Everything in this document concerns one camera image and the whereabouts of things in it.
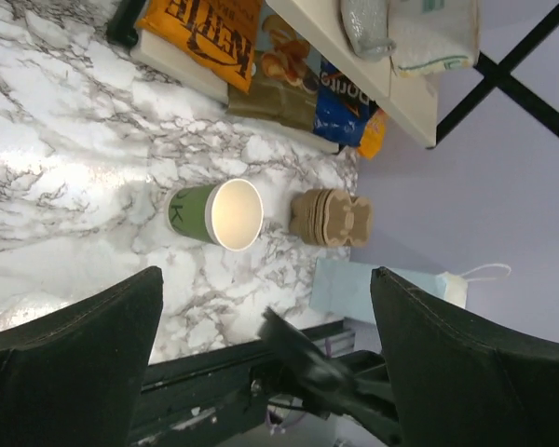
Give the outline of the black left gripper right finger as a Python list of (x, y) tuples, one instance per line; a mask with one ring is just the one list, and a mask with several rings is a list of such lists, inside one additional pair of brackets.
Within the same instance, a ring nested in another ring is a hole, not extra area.
[(406, 446), (559, 446), (559, 343), (445, 301), (375, 311)]

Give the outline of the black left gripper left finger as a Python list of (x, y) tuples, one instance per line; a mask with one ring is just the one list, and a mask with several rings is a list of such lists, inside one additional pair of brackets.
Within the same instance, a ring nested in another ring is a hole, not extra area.
[(150, 266), (0, 332), (0, 446), (124, 446), (163, 307)]

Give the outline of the green paper coffee cup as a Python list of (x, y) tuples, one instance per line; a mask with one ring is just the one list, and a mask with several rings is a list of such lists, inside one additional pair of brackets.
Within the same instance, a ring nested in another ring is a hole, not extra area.
[(171, 230), (181, 236), (245, 251), (260, 234), (264, 206), (252, 183), (231, 179), (177, 190), (168, 199), (165, 215)]

